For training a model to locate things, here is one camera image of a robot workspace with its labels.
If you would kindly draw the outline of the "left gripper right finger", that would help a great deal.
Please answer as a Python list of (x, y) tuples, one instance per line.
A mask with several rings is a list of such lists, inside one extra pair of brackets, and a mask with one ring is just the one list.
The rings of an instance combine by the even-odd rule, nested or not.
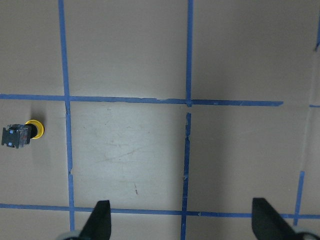
[(300, 239), (300, 236), (265, 198), (252, 199), (251, 227), (257, 240)]

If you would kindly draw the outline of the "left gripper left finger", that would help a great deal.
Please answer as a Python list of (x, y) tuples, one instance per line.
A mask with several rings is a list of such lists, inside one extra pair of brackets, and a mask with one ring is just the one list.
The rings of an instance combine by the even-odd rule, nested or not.
[(109, 200), (96, 203), (79, 234), (81, 240), (109, 240), (111, 237), (111, 206)]

